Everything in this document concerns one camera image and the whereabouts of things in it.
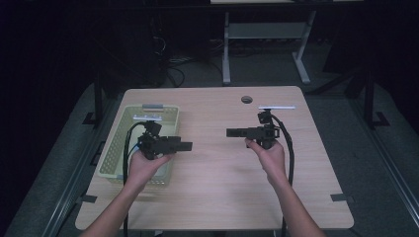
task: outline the dark background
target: dark background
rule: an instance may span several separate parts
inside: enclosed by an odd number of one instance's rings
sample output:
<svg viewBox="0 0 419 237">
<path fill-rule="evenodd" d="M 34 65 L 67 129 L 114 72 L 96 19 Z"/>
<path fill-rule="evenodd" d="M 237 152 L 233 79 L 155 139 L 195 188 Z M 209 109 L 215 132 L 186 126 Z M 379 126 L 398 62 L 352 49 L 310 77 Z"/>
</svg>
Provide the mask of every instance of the dark background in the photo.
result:
<svg viewBox="0 0 419 237">
<path fill-rule="evenodd" d="M 370 65 L 376 81 L 419 132 L 418 3 L 378 2 L 345 14 L 338 11 L 340 24 L 331 21 L 336 11 L 319 11 L 312 35 L 334 40 L 325 70 L 344 73 Z M 104 4 L 99 0 L 0 2 L 0 234 L 95 77 L 104 78 L 109 97 L 131 87 L 158 87 L 165 80 L 164 60 L 153 53 L 152 35 L 165 34 L 172 45 L 183 49 L 205 49 L 207 39 L 221 38 L 222 32 L 211 26 L 223 21 L 222 14 L 173 13 L 178 20 L 163 19 L 163 31 L 154 32 L 144 16 L 104 18 L 82 10 Z"/>
</svg>

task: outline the finger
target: finger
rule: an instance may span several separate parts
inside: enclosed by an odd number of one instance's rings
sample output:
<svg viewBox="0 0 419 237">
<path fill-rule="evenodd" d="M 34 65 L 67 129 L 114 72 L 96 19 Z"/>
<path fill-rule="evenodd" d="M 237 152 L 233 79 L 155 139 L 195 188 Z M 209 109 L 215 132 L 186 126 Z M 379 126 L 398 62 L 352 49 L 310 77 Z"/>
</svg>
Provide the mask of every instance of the finger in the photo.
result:
<svg viewBox="0 0 419 237">
<path fill-rule="evenodd" d="M 153 161 L 158 165 L 161 166 L 164 163 L 168 162 L 175 154 L 166 154 L 158 159 L 154 159 Z"/>
<path fill-rule="evenodd" d="M 263 148 L 253 140 L 245 138 L 244 142 L 246 142 L 246 145 L 250 147 L 250 149 L 252 149 L 256 154 L 259 154 L 263 151 Z"/>
</svg>

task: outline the black tape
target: black tape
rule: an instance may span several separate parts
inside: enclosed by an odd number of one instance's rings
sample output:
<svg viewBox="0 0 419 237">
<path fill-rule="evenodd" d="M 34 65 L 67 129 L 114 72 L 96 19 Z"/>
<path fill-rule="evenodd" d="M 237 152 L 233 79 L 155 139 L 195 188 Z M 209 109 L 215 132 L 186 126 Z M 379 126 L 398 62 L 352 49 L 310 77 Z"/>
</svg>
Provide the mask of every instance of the black tape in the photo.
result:
<svg viewBox="0 0 419 237">
<path fill-rule="evenodd" d="M 344 194 L 339 195 L 331 195 L 333 201 L 342 201 L 347 200 L 346 196 Z"/>
<path fill-rule="evenodd" d="M 95 203 L 97 198 L 96 196 L 84 196 L 81 201 Z"/>
</svg>

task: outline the table top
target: table top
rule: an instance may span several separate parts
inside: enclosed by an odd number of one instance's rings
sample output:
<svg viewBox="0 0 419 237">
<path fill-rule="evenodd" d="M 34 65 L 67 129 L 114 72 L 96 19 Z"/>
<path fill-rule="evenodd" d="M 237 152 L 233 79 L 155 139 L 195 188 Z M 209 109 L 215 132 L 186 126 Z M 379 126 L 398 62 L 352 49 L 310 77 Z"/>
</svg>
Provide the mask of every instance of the table top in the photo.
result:
<svg viewBox="0 0 419 237">
<path fill-rule="evenodd" d="M 253 103 L 243 104 L 250 96 Z M 154 230 L 278 229 L 280 204 L 254 152 L 244 139 L 226 137 L 227 128 L 259 126 L 259 106 L 295 106 L 277 110 L 293 138 L 293 187 L 320 228 L 350 228 L 354 224 L 310 110 L 298 87 L 221 87 L 128 90 L 105 144 L 109 147 L 124 107 L 137 104 L 176 105 L 179 135 L 193 141 L 193 150 L 178 152 L 170 183 L 146 188 L 129 212 L 128 228 Z M 283 135 L 278 138 L 286 147 Z M 94 175 L 76 220 L 85 229 L 103 211 L 122 185 Z"/>
<path fill-rule="evenodd" d="M 333 0 L 333 2 L 363 2 L 364 0 Z M 295 3 L 293 0 L 210 0 L 212 4 Z"/>
</svg>

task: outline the green plastic basket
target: green plastic basket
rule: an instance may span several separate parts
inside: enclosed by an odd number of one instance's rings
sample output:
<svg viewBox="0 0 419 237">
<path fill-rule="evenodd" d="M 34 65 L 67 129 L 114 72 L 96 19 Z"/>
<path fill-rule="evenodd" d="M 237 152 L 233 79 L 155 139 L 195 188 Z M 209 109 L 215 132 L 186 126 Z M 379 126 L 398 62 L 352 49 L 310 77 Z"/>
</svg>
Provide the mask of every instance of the green plastic basket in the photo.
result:
<svg viewBox="0 0 419 237">
<path fill-rule="evenodd" d="M 108 149 L 103 151 L 105 158 L 99 165 L 98 175 L 107 178 L 112 183 L 123 182 L 123 157 L 127 131 L 138 121 L 156 120 L 162 125 L 160 136 L 174 136 L 178 133 L 179 108 L 166 105 L 132 105 L 126 106 L 118 123 L 118 128 L 112 136 Z M 138 125 L 131 134 L 129 149 L 145 132 L 143 126 Z M 165 186 L 169 183 L 172 160 L 161 166 L 148 185 Z"/>
</svg>

